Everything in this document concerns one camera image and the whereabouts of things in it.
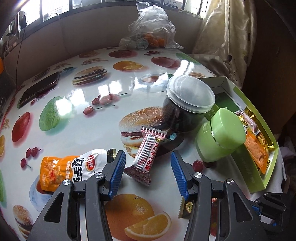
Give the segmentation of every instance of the green box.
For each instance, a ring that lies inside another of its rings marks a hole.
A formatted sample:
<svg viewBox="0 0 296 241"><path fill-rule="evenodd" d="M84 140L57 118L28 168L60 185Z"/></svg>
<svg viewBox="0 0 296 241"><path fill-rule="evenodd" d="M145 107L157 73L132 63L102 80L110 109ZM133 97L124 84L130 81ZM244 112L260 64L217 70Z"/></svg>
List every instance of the green box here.
<svg viewBox="0 0 296 241"><path fill-rule="evenodd" d="M276 142L274 135L255 106L227 77L206 77L200 78L200 80L209 85L216 96L215 105L205 116L207 120L210 120L219 108L227 108L230 111L235 112L237 110L243 111L248 107L256 115L269 138L274 143L275 150L269 154L270 165L265 174L259 173L245 145L241 145L231 154L250 193L264 190L270 180L279 153L279 145Z"/></svg>

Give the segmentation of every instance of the fruit-patterned tablecloth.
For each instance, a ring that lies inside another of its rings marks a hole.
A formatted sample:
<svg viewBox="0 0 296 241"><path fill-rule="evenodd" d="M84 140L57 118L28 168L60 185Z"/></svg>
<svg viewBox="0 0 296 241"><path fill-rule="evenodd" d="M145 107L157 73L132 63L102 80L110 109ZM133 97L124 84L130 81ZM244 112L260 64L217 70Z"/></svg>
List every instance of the fruit-patterned tablecloth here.
<svg viewBox="0 0 296 241"><path fill-rule="evenodd" d="M18 109L26 89L57 71L61 75L54 89ZM143 124L161 124L168 79L181 74L213 76L178 49L135 51L111 47L48 67L12 94L1 121L0 208L20 240L27 238L51 196L39 183L42 158L115 148L126 152L126 167L130 166L142 140L137 132ZM187 134L176 148L189 163L200 160L194 137L194 132ZM22 168L21 161L31 168ZM203 173L219 181L234 179L252 198L231 159L220 160L215 169L204 168ZM114 240L139 239L135 227L124 229L147 218L151 227L162 228L153 230L159 241L184 239L188 219L178 218L181 196L170 166L170 153L155 159L150 175L152 183L146 187L123 174L118 195L106 204ZM279 182L273 184L273 191L281 192Z"/></svg>

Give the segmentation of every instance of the black phone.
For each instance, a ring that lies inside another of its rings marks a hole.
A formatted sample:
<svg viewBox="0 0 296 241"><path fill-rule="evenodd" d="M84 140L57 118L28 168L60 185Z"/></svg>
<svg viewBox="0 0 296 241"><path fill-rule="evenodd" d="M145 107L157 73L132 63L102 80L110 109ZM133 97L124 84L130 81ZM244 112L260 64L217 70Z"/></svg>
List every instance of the black phone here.
<svg viewBox="0 0 296 241"><path fill-rule="evenodd" d="M39 82L37 82L36 84L31 86L30 88L25 90L25 92L23 93L23 95L19 101L18 107L19 108L23 107L31 99L35 98L36 95L56 86L57 82L59 81L60 73L61 72L56 72L56 73L44 78L43 80L40 80Z"/></svg>

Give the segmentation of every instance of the red and white candy wrapper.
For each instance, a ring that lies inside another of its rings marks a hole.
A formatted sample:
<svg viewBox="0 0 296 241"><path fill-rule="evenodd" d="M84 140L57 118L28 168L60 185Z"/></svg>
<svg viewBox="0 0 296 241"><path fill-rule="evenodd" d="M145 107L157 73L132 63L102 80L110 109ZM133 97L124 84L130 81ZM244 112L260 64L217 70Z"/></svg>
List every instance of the red and white candy wrapper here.
<svg viewBox="0 0 296 241"><path fill-rule="evenodd" d="M144 126L141 132L143 134L143 141L133 164L125 168L124 173L136 181L149 186L151 183L149 171L156 156L159 143L167 137L167 132Z"/></svg>

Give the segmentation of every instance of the beige curtain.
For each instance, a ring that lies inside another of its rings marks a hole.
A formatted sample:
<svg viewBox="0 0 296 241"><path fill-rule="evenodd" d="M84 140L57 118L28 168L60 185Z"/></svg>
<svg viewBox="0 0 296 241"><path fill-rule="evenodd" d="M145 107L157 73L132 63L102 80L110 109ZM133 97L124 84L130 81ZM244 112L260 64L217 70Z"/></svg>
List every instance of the beige curtain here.
<svg viewBox="0 0 296 241"><path fill-rule="evenodd" d="M254 0L211 0L191 56L242 88L256 29Z"/></svg>

